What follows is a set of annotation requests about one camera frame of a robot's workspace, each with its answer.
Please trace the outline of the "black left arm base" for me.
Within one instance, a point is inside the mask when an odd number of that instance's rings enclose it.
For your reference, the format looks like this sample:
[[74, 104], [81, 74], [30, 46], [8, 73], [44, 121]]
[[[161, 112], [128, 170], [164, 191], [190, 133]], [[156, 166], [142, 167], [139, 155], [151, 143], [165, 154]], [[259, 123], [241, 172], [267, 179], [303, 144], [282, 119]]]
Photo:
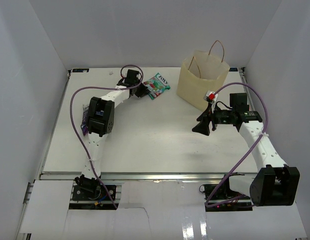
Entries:
[[74, 185], [70, 197], [70, 210], [116, 210], [117, 186], [107, 184], [106, 189], [97, 179], [88, 179], [83, 175], [74, 179]]

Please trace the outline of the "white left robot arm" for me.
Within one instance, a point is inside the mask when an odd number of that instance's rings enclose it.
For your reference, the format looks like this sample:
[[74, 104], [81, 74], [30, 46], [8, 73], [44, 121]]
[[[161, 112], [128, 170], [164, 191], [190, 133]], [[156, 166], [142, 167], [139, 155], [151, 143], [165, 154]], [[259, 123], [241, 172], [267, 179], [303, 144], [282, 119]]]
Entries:
[[87, 112], [87, 152], [82, 175], [87, 179], [97, 179], [101, 176], [102, 151], [107, 136], [112, 132], [115, 124], [115, 108], [133, 95], [141, 98], [148, 93], [142, 83], [144, 73], [141, 69], [128, 69], [114, 88], [101, 97], [92, 97]]

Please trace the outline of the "teal Fox's candy bag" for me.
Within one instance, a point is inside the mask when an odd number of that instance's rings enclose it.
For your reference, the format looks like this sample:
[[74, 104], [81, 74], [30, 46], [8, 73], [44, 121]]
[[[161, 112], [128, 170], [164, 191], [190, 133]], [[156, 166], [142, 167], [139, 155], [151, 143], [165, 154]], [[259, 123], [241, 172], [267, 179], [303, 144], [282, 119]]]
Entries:
[[144, 81], [143, 84], [147, 87], [148, 95], [152, 100], [164, 93], [165, 90], [171, 89], [167, 80], [159, 72]]

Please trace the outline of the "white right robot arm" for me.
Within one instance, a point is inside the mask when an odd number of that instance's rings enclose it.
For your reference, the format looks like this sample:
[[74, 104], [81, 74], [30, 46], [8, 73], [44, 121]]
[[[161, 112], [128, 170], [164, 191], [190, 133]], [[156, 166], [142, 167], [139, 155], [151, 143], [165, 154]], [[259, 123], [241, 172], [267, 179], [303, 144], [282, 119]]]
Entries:
[[207, 201], [220, 190], [221, 195], [231, 200], [238, 194], [249, 197], [256, 207], [291, 206], [296, 197], [300, 172], [296, 167], [288, 166], [275, 150], [264, 124], [257, 111], [250, 110], [246, 93], [231, 93], [230, 107], [218, 107], [218, 94], [209, 91], [204, 99], [208, 105], [197, 118], [194, 133], [209, 136], [218, 125], [232, 125], [243, 137], [257, 167], [255, 177], [232, 171], [209, 193]]

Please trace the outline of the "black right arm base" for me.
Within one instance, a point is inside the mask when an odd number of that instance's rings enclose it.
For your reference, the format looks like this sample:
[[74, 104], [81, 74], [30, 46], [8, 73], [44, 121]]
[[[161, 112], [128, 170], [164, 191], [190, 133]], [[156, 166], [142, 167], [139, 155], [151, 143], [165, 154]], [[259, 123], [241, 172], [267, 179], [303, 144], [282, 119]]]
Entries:
[[[220, 183], [225, 174], [221, 173], [198, 173], [196, 177], [202, 183], [198, 190], [204, 196], [204, 202], [207, 201], [210, 194], [213, 192], [215, 187]], [[206, 212], [243, 212], [252, 211], [253, 203], [251, 199], [239, 193], [231, 190], [229, 181], [226, 180], [212, 195], [207, 205], [205, 206]]]

